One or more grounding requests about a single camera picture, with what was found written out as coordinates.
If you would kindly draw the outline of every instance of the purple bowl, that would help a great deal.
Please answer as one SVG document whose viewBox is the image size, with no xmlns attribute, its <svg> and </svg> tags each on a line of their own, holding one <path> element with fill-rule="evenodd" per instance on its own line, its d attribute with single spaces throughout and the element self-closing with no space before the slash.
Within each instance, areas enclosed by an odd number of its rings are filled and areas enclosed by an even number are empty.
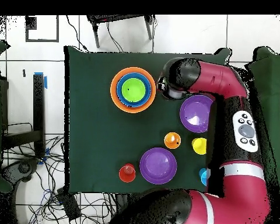
<svg viewBox="0 0 280 224">
<path fill-rule="evenodd" d="M 183 102 L 180 120 L 189 131 L 202 133 L 208 130 L 208 118 L 213 100 L 204 95 L 194 95 Z"/>
<path fill-rule="evenodd" d="M 175 175 L 177 162 L 174 155 L 163 148 L 152 148 L 140 160 L 140 172 L 152 184 L 165 184 Z"/>
</svg>

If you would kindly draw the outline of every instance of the red cup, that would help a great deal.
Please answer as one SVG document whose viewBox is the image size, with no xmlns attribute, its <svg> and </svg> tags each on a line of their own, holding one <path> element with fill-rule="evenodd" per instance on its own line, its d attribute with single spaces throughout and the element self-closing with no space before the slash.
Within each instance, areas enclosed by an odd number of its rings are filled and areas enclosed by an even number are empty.
<svg viewBox="0 0 280 224">
<path fill-rule="evenodd" d="M 127 163 L 119 170 L 119 178 L 126 183 L 132 182 L 136 177 L 135 167 Z"/>
</svg>

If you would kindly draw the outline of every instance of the white floor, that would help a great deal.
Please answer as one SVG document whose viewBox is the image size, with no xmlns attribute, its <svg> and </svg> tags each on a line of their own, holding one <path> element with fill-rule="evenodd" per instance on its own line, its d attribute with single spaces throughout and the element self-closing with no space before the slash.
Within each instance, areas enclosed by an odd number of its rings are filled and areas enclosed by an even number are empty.
<svg viewBox="0 0 280 224">
<path fill-rule="evenodd" d="M 156 53 L 214 53 L 222 47 L 229 47 L 233 54 L 230 64 L 243 67 L 250 62 L 253 51 L 258 46 L 269 46 L 280 53 L 280 15 L 157 15 L 155 29 Z M 86 16 L 69 16 L 75 26 L 80 42 L 89 51 L 118 51 L 110 38 L 105 24 L 99 25 L 100 48 L 97 49 L 92 26 Z M 64 134 L 64 51 L 63 46 L 76 46 L 82 49 L 74 29 L 68 24 L 66 16 L 59 17 L 59 43 L 25 42 L 24 16 L 11 16 L 6 24 L 6 32 L 0 33 L 0 39 L 6 39 L 10 48 L 0 55 L 0 70 L 9 81 L 8 118 L 10 124 L 33 123 L 33 74 L 43 72 L 47 76 L 45 89 L 45 132 L 46 139 Z M 37 30 L 29 31 L 31 39 L 54 39 L 55 16 L 37 16 Z M 110 33 L 126 52 L 148 53 L 152 42 L 148 40 L 144 18 L 138 17 L 110 23 Z M 16 125 L 9 132 L 28 131 L 29 125 Z M 54 153 L 62 154 L 60 145 Z M 5 160 L 12 163 L 15 155 L 6 153 Z M 63 163 L 59 163 L 54 172 L 57 188 L 64 185 Z M 48 188 L 48 172 L 39 165 L 37 172 L 42 178 L 43 187 Z M 20 224 L 28 224 L 32 213 L 29 205 L 36 210 L 43 198 L 44 191 L 39 177 L 34 174 L 31 181 L 21 183 L 17 192 L 16 209 Z M 92 206 L 89 202 L 103 198 L 102 194 L 79 194 L 78 202 L 85 215 L 105 214 L 103 200 Z M 56 217 L 64 216 L 64 211 Z M 77 219 L 81 224 L 86 219 Z M 57 224 L 56 221 L 44 221 L 44 224 Z M 69 224 L 68 219 L 59 224 Z M 86 219 L 83 224 L 94 224 Z"/>
</svg>

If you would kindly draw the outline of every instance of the stacked bowls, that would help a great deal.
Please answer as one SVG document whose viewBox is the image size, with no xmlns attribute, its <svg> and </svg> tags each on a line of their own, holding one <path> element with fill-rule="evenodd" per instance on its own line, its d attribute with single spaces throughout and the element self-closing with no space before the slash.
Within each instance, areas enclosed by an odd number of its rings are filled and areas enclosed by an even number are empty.
<svg viewBox="0 0 280 224">
<path fill-rule="evenodd" d="M 110 87 L 114 104 L 122 111 L 138 113 L 147 109 L 156 94 L 152 76 L 144 69 L 129 67 L 113 78 Z"/>
</svg>

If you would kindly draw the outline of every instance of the blue cup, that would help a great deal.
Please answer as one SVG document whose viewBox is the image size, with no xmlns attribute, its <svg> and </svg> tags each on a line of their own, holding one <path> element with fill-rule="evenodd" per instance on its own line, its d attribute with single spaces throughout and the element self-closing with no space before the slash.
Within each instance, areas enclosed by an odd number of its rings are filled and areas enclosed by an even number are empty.
<svg viewBox="0 0 280 224">
<path fill-rule="evenodd" d="M 206 184 L 207 184 L 207 170 L 206 170 L 205 168 L 200 169 L 200 171 L 199 171 L 199 177 L 200 177 L 200 180 L 201 180 L 202 184 L 203 184 L 204 186 L 207 186 L 207 185 L 206 185 Z"/>
</svg>

